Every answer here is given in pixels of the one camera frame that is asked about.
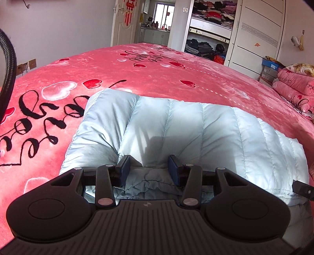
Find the pink blanket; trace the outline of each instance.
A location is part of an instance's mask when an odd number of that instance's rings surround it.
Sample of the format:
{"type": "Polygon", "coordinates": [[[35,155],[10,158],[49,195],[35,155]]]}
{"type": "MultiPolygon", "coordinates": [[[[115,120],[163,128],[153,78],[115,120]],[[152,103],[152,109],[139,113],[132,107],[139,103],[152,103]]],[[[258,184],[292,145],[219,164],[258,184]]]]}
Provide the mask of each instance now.
{"type": "Polygon", "coordinates": [[[306,96],[281,81],[274,82],[273,89],[302,112],[314,112],[314,96],[306,96]]]}
{"type": "Polygon", "coordinates": [[[241,108],[297,138],[308,164],[314,162],[311,121],[273,89],[226,66],[144,43],[65,57],[16,80],[0,125],[0,247],[12,238],[8,205],[59,174],[87,99],[108,87],[241,108]]]}
{"type": "Polygon", "coordinates": [[[286,83],[304,95],[314,95],[313,77],[293,73],[284,68],[278,73],[278,78],[281,82],[286,83]]]}

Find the window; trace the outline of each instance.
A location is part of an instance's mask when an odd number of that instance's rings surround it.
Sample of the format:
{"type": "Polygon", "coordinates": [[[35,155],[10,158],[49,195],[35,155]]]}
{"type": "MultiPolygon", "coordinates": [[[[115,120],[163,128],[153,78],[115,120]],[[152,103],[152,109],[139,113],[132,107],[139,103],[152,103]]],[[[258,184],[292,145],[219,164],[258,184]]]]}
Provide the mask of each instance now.
{"type": "Polygon", "coordinates": [[[164,24],[166,24],[167,27],[171,26],[174,10],[175,6],[173,4],[156,3],[154,21],[158,22],[159,28],[164,24]]]}

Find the window frame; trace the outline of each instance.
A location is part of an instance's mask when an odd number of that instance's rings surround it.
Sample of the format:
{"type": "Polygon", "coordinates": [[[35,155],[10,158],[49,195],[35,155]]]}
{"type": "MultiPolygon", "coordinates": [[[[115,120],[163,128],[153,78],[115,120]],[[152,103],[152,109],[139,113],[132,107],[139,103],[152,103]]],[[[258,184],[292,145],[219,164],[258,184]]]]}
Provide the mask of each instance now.
{"type": "Polygon", "coordinates": [[[166,6],[167,6],[167,11],[168,11],[168,6],[173,6],[173,7],[175,7],[175,3],[156,2],[156,3],[155,3],[155,8],[154,8],[153,20],[155,20],[155,17],[156,17],[157,4],[166,5],[166,6]]]}

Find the red hanging decoration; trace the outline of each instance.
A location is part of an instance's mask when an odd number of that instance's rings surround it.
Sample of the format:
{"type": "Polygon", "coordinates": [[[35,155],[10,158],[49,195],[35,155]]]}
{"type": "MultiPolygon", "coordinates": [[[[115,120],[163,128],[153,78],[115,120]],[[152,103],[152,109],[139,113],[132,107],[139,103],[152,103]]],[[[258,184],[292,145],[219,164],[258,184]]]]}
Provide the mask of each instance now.
{"type": "Polygon", "coordinates": [[[132,11],[135,8],[137,0],[127,0],[127,11],[125,12],[124,23],[128,26],[131,23],[132,11]]]}

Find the metal screw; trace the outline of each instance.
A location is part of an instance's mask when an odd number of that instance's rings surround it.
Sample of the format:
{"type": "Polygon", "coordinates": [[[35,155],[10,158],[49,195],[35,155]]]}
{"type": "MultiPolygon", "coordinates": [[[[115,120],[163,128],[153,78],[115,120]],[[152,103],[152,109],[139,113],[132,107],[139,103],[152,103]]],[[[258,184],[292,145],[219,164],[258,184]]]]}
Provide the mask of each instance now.
{"type": "Polygon", "coordinates": [[[198,200],[195,198],[186,198],[183,200],[183,203],[187,206],[195,206],[198,204],[198,200]]]}
{"type": "Polygon", "coordinates": [[[100,198],[98,199],[97,202],[100,205],[107,206],[107,205],[111,205],[113,203],[113,200],[111,198],[100,198]]]}

